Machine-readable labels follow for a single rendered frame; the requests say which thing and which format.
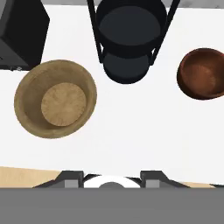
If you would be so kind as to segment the black box appliance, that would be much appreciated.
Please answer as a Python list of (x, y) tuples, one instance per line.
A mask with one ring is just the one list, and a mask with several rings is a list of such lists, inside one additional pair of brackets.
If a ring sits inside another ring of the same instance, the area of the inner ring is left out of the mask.
[(41, 0), (0, 0), (0, 69), (29, 71), (37, 66), (49, 23)]

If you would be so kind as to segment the large tan wooden bowl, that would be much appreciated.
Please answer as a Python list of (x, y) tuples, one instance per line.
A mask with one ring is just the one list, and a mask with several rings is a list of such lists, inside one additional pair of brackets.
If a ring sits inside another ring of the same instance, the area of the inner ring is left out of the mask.
[(20, 124), (37, 137), (65, 137), (93, 114), (95, 81), (83, 66), (57, 59), (34, 67), (19, 83), (14, 109)]

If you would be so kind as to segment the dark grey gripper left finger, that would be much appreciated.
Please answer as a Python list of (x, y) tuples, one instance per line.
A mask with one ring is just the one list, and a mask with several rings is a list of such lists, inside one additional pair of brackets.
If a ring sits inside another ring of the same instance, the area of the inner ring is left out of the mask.
[(83, 171), (62, 171), (56, 179), (37, 185), (37, 188), (83, 188), (83, 179)]

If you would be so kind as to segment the white round object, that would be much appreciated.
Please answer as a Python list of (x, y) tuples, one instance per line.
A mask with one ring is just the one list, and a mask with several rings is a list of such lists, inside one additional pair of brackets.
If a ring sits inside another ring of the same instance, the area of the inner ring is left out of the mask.
[(139, 188), (140, 185), (130, 178), (121, 176), (96, 176), (84, 181), (85, 188)]

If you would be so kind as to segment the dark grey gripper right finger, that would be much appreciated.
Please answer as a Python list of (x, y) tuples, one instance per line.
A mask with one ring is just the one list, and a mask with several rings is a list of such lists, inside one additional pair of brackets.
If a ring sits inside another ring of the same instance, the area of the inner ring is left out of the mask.
[(142, 180), (142, 188), (181, 188), (186, 185), (177, 181), (168, 179), (162, 171), (141, 171), (140, 178)]

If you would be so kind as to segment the small reddish-brown bowl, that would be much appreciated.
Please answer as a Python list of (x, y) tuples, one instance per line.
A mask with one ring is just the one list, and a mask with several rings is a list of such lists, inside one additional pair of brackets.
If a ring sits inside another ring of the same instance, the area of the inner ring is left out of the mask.
[(224, 53), (211, 48), (190, 51), (180, 62), (177, 83), (181, 91), (196, 100), (224, 95)]

